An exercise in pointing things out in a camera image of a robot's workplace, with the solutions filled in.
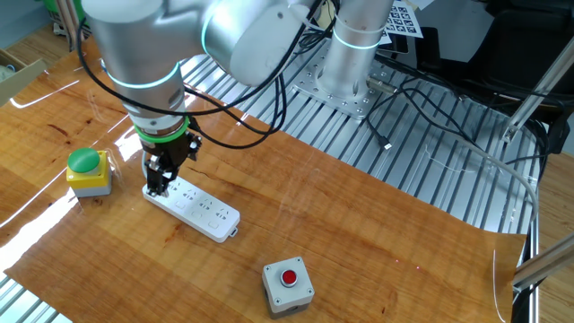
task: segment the power cord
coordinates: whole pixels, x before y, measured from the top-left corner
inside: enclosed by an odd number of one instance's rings
[[[309,10],[309,15],[308,15],[308,20],[312,18],[312,15],[314,14],[314,12],[318,9],[318,7],[321,4],[321,0],[317,0],[315,1],[315,3],[311,6],[310,10]],[[137,102],[135,100],[131,100],[125,96],[123,96],[122,94],[110,89],[106,84],[104,84],[102,81],[100,81],[100,79],[98,79],[98,77],[96,77],[96,75],[91,71],[90,67],[88,66],[88,64],[85,61],[85,58],[83,57],[83,51],[82,51],[82,34],[81,34],[81,30],[83,28],[83,26],[86,23],[86,18],[84,17],[79,24],[78,27],[78,32],[77,32],[77,38],[76,38],[76,43],[77,43],[77,54],[78,54],[78,58],[80,60],[80,63],[82,64],[83,69],[86,71],[86,74],[88,74],[90,76],[90,78],[99,85],[100,88],[102,88],[104,91],[106,91],[107,93],[111,94],[112,96],[115,96],[116,98],[130,104],[133,105],[137,108],[140,109],[145,109],[145,110],[149,110],[151,112],[155,112],[155,113],[160,113],[163,115],[171,115],[171,116],[181,116],[181,117],[189,117],[189,118],[193,118],[195,116],[205,116],[205,115],[209,115],[209,114],[213,114],[213,113],[218,113],[218,112],[226,112],[228,115],[232,116],[235,120],[237,120],[241,125],[247,127],[250,131],[253,131],[257,134],[263,135],[263,137],[258,140],[257,142],[253,143],[253,144],[247,144],[247,145],[243,145],[243,146],[233,146],[233,145],[229,145],[229,144],[224,144],[221,143],[217,140],[213,140],[209,135],[205,134],[200,128],[199,125],[194,121],[192,122],[192,124],[194,124],[194,130],[198,131],[200,134],[202,134],[205,138],[207,138],[208,140],[211,140],[213,142],[215,142],[216,144],[219,144],[221,146],[224,146],[226,148],[231,148],[231,149],[247,149],[250,147],[253,147],[257,144],[262,143],[269,135],[272,135],[274,133],[276,133],[277,131],[279,131],[279,129],[281,128],[281,126],[284,123],[285,120],[285,116],[286,116],[286,93],[285,93],[285,85],[284,85],[284,80],[283,80],[283,76],[281,75],[281,71],[284,67],[284,65],[287,63],[287,61],[289,60],[291,54],[293,53],[294,49],[297,47],[297,43],[302,35],[302,33],[305,30],[305,24],[302,24],[295,39],[293,40],[293,42],[291,43],[289,49],[287,50],[287,52],[285,53],[285,55],[283,56],[283,59],[281,60],[281,62],[279,63],[279,65],[275,68],[275,70],[269,75],[269,77],[263,82],[261,83],[259,86],[256,87],[255,90],[253,90],[252,92],[244,95],[243,97],[235,100],[234,102],[228,104],[228,105],[221,105],[219,102],[217,102],[216,100],[200,93],[197,92],[191,88],[185,87],[186,92],[191,93],[201,99],[207,100],[208,102],[210,102],[211,104],[213,104],[215,107],[217,107],[216,109],[210,109],[210,110],[206,110],[206,111],[186,111],[186,112],[177,112],[177,111],[169,111],[169,110],[164,110],[164,109],[157,109],[154,107],[150,107],[148,105],[142,104],[140,102]],[[258,92],[260,92],[261,90],[265,89],[272,81],[273,79],[275,79],[276,83],[275,83],[275,114],[274,114],[274,121],[272,122],[272,125],[269,129],[269,131],[267,132],[263,132],[261,130],[257,130],[255,128],[253,128],[252,126],[250,126],[249,124],[247,124],[246,122],[244,122],[243,120],[241,120],[240,118],[237,118],[237,116],[233,115],[229,109],[231,107],[237,106],[238,104],[240,104],[241,102],[244,102],[248,99],[250,99],[251,97],[253,97],[254,95],[256,95]],[[279,100],[279,88],[281,88],[282,91],[282,96],[283,96],[283,111],[279,112],[278,111],[278,100]],[[282,116],[282,123],[280,124],[280,126],[278,126],[277,128],[274,127],[275,121],[276,119],[278,119],[280,116]]]
[[[286,111],[286,109],[287,109],[287,94],[285,92],[285,81],[283,79],[282,74],[279,74],[279,82],[281,85],[281,95],[282,95],[282,100],[283,100],[283,111]],[[245,145],[226,144],[226,143],[222,143],[222,142],[212,138],[211,136],[209,136],[206,132],[204,132],[201,129],[197,130],[197,132],[199,132],[202,136],[207,138],[207,140],[209,140],[209,141],[213,142],[214,144],[217,144],[221,147],[234,149],[234,150],[248,149],[248,148],[255,147],[258,144],[263,143],[270,135],[279,131],[279,129],[285,123],[287,113],[284,112],[281,115],[281,121],[279,123],[279,126],[275,127],[275,122],[277,121],[278,115],[279,115],[279,103],[278,103],[278,100],[275,100],[275,112],[274,112],[273,121],[271,122],[271,125],[269,126],[269,130],[263,135],[263,137],[261,137],[260,139],[258,139],[257,141],[255,141],[254,143],[251,143],[251,144],[245,144]]]

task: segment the green button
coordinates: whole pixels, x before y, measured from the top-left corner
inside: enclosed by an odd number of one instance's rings
[[[98,167],[100,155],[91,148],[80,148],[68,157],[68,167],[75,172],[84,173]]]

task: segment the power strip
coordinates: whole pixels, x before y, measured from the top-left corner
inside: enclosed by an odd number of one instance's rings
[[[210,239],[222,243],[237,234],[239,212],[177,177],[168,186],[168,196],[150,196],[147,185],[143,197]]]

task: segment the metal slats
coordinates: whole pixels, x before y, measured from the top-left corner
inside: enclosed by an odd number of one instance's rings
[[[289,89],[284,132],[476,227],[495,232],[527,232],[532,205],[522,185],[431,126],[405,97],[387,102],[371,116],[376,129],[393,145],[389,151],[382,151],[364,120],[349,118],[291,90],[293,84],[302,81],[296,79],[299,71],[322,46],[326,43],[296,57],[284,70]],[[225,102],[251,91],[224,74],[208,57],[190,60],[182,68],[188,71],[184,75],[187,83]],[[387,66],[383,66],[383,71],[380,78],[395,86],[410,77]],[[535,154],[535,138],[527,130],[521,130],[512,144],[500,140],[508,117],[469,99],[459,100],[436,84],[412,81],[407,86],[427,94],[493,156],[509,161]],[[270,86],[238,108],[269,124],[274,97],[274,86]],[[413,99],[427,113],[449,124],[421,95],[414,93]],[[538,161],[522,161],[514,168],[537,187]]]
[[[0,273],[0,323],[68,323],[33,293]]]

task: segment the green led ring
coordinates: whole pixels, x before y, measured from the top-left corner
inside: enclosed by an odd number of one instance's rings
[[[135,128],[135,132],[140,136],[140,138],[142,138],[146,142],[152,143],[152,144],[165,144],[165,143],[174,141],[174,140],[178,139],[180,136],[182,136],[183,134],[185,134],[187,131],[187,126],[189,126],[189,118],[188,117],[186,117],[186,119],[183,122],[183,126],[177,132],[175,132],[174,134],[171,134],[171,135],[164,136],[164,137],[154,137],[154,136],[147,135],[144,131],[142,131],[142,129],[140,129],[136,125],[134,125],[134,128]]]

